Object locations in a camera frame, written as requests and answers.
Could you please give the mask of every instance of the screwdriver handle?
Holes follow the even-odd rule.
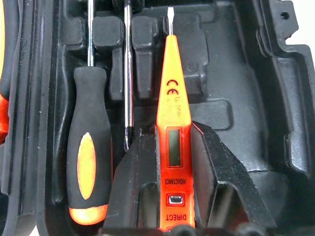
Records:
[[[72,219],[81,225],[102,221],[111,190],[111,132],[104,91],[106,71],[74,70],[77,96],[67,148],[67,193]]]

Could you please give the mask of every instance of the black plastic case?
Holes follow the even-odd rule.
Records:
[[[75,224],[65,190],[67,136],[76,95],[73,70],[86,64],[87,1],[17,0],[18,8],[9,2],[4,1],[5,12],[18,10],[20,25],[10,80],[10,128],[0,154],[0,232],[28,235],[36,224],[41,236],[96,235],[103,223]],[[93,41],[96,65],[109,78],[105,96],[115,131],[116,168],[124,156],[124,24],[119,1],[114,4],[116,9],[110,0],[96,0]],[[134,4],[136,133],[156,119],[165,16],[171,5],[192,119],[211,127],[205,129],[215,131],[224,152],[237,158],[271,216],[273,223],[261,226],[272,228],[266,234],[315,232],[311,228],[315,73],[308,46],[285,44],[298,30],[292,2],[137,0]],[[198,187],[200,196],[203,187]],[[252,207],[251,211],[260,209]],[[228,235],[219,230],[194,233]]]

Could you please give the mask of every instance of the white background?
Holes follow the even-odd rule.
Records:
[[[287,44],[307,44],[315,58],[315,0],[292,0],[299,23],[299,30],[289,39]],[[35,228],[30,236],[38,236]]]

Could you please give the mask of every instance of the ce mark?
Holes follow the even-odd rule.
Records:
[[[178,86],[178,82],[176,80],[169,80],[166,85],[169,86],[170,83],[175,83],[176,86]],[[179,94],[178,91],[176,89],[174,89],[174,88],[172,88],[169,91],[167,91],[167,95],[169,95],[170,93],[171,94],[175,94],[176,93],[177,95]]]

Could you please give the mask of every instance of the orange voltage tester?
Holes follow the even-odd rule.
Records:
[[[194,191],[191,164],[191,116],[177,37],[173,35],[173,7],[168,8],[161,88],[157,110],[160,151],[160,225],[169,231],[194,222]]]

